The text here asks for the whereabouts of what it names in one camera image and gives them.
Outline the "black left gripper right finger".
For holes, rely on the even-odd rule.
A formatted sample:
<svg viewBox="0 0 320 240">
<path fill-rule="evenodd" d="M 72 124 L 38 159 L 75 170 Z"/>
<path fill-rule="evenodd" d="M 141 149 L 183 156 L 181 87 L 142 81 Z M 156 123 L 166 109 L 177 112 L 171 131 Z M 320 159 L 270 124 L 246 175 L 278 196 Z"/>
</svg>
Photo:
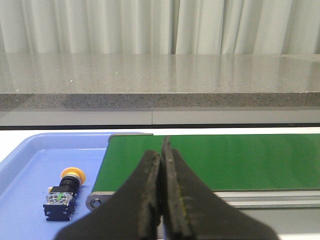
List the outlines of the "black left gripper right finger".
<svg viewBox="0 0 320 240">
<path fill-rule="evenodd" d="M 170 137 L 162 144 L 163 219 L 168 240 L 276 240 L 268 225 L 214 194 L 189 168 Z"/>
</svg>

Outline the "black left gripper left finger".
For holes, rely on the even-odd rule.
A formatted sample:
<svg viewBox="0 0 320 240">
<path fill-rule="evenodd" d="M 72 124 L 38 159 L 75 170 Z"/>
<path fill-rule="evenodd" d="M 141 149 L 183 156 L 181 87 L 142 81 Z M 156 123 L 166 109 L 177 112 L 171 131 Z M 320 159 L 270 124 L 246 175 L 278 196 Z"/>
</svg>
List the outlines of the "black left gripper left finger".
<svg viewBox="0 0 320 240">
<path fill-rule="evenodd" d="M 92 213 L 60 230 L 57 240 L 155 240 L 160 223 L 160 155 L 144 152 L 125 183 Z"/>
</svg>

